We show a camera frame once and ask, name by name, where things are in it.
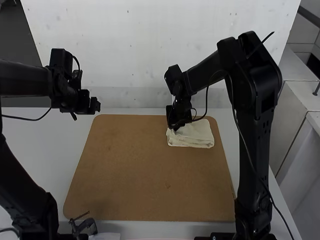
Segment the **cable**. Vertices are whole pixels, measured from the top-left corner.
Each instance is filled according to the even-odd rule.
[[[239,123],[238,123],[238,120],[237,120],[237,117],[236,117],[236,111],[235,111],[235,106],[234,106],[234,89],[233,89],[233,84],[232,84],[231,76],[230,76],[229,74],[228,74],[228,76],[229,76],[229,79],[230,79],[229,82],[230,82],[230,87],[231,87],[231,107],[232,107],[232,115],[233,115],[233,119],[234,119],[236,128],[237,128],[237,130],[238,130],[238,132],[239,132],[239,135],[241,136],[241,139],[242,139],[242,141],[243,141],[243,144],[244,144],[244,147],[245,147],[245,150],[246,150],[246,154],[248,155],[248,159],[249,159],[249,163],[250,163],[251,169],[252,169],[255,177],[256,177],[257,179],[259,179],[259,181],[260,181],[260,183],[262,184],[263,188],[266,190],[266,192],[267,192],[267,194],[268,194],[268,196],[269,196],[269,198],[270,198],[270,200],[271,200],[271,203],[272,203],[274,209],[278,212],[278,214],[279,214],[280,217],[282,218],[282,221],[284,222],[284,224],[285,224],[285,226],[286,226],[286,229],[288,230],[288,232],[289,232],[289,234],[290,234],[291,239],[292,239],[292,240],[295,240],[295,239],[294,239],[294,236],[293,236],[293,234],[292,234],[292,232],[291,232],[291,230],[290,230],[290,228],[289,228],[289,226],[288,226],[288,223],[287,223],[285,217],[284,217],[283,214],[280,212],[280,210],[277,208],[277,206],[276,206],[276,204],[275,204],[275,201],[274,201],[274,199],[273,199],[273,197],[272,197],[269,189],[267,188],[267,186],[266,186],[266,184],[264,183],[264,181],[258,176],[258,174],[257,174],[257,172],[256,172],[256,170],[255,170],[255,168],[254,168],[254,165],[253,165],[253,163],[252,163],[252,159],[251,159],[251,156],[250,156],[250,153],[249,153],[249,149],[248,149],[248,147],[247,147],[245,138],[244,138],[242,132],[240,131]]]
[[[252,50],[252,52],[250,52],[250,53],[246,56],[246,59],[250,58],[250,57],[252,56],[252,54],[254,54],[254,53],[264,44],[264,42],[267,41],[267,39],[270,38],[270,37],[272,36],[272,34],[274,34],[274,33],[275,33],[274,31],[270,32],[269,35],[266,36],[266,37],[262,40],[262,42],[260,42],[260,43]]]
[[[196,116],[197,116],[197,109],[195,109],[194,107],[191,108],[191,109],[195,111],[195,115],[194,115],[194,117],[193,117],[193,119],[192,119],[192,120],[194,120],[194,119],[196,118]]]
[[[10,116],[10,115],[4,115],[4,114],[2,114],[1,116],[2,116],[3,118],[7,118],[7,119],[18,119],[18,120],[36,122],[36,121],[39,121],[39,120],[43,119],[43,118],[50,112],[51,109],[52,109],[52,107],[50,107],[50,108],[48,109],[48,111],[45,112],[45,114],[43,114],[41,117],[36,118],[36,119],[25,118],[25,117],[20,117],[20,116]]]
[[[76,78],[79,79],[80,78],[80,63],[75,56],[72,55],[72,58],[75,60],[76,64],[78,65],[78,74],[77,74]]]
[[[17,229],[15,229],[14,227],[8,227],[8,228],[3,228],[3,229],[0,229],[0,234],[1,233],[4,233],[4,232],[14,232],[15,235],[20,238],[20,234],[19,234],[19,231]]]

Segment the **folded towel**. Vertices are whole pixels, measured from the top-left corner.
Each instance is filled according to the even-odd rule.
[[[168,128],[166,137],[168,145],[172,147],[209,149],[215,145],[215,139],[207,119],[187,123],[177,131]]]

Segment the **table surface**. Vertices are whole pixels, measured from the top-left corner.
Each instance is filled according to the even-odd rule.
[[[3,114],[36,118],[44,108],[3,108]],[[102,114],[164,115],[162,108],[105,108]],[[230,108],[208,109],[208,116],[216,119],[227,159],[233,187],[239,184],[239,138]],[[77,121],[67,113],[53,109],[39,122],[3,119],[3,134],[22,166],[34,181],[52,193],[58,211],[59,232],[69,233],[70,226],[63,215],[63,205],[85,146],[95,116],[80,115]],[[275,204],[284,215],[295,240],[300,234],[271,170],[269,189]],[[9,227],[11,219],[0,209],[0,227]],[[97,221],[100,232],[121,233],[121,239],[180,238],[209,236],[211,232],[233,232],[234,223],[223,222],[147,222],[147,221]],[[290,240],[290,235],[278,213],[273,209],[271,232],[278,240]],[[6,239],[16,239],[12,233],[2,233]]]

